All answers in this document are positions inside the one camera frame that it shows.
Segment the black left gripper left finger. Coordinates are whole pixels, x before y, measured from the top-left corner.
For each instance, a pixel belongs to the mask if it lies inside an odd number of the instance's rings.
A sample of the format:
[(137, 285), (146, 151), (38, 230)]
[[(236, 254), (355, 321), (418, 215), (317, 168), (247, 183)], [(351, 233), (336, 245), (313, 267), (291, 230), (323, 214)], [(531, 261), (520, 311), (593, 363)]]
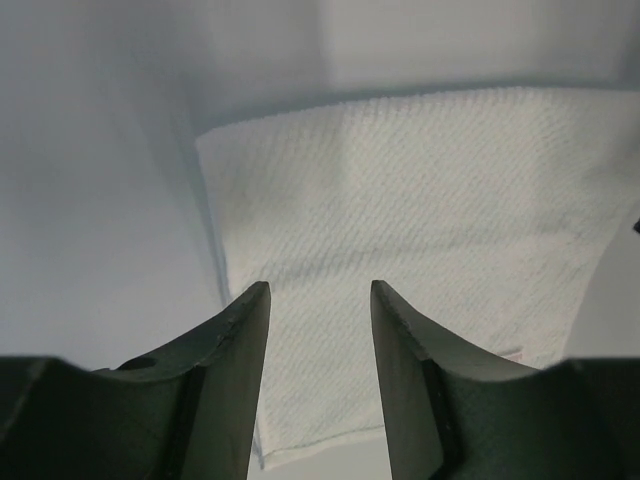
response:
[(116, 369), (1, 360), (5, 479), (243, 479), (271, 296), (257, 282), (222, 312)]

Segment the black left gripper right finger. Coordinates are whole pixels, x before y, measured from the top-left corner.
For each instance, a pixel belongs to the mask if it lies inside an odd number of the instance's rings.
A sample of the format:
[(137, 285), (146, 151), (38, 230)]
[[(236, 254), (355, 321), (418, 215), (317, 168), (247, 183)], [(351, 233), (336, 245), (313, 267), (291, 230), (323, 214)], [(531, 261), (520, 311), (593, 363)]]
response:
[(422, 315), (388, 283), (370, 296), (396, 479), (635, 479), (639, 362), (537, 370)]

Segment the light blue towel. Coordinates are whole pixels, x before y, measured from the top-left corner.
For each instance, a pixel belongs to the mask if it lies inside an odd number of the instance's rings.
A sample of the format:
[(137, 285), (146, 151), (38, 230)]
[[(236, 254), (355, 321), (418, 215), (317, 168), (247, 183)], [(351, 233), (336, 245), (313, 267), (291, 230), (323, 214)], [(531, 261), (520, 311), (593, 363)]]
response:
[(639, 96), (378, 98), (198, 142), (232, 295), (266, 281), (256, 446), (274, 469), (382, 432), (370, 285), (491, 352), (557, 360), (639, 201)]

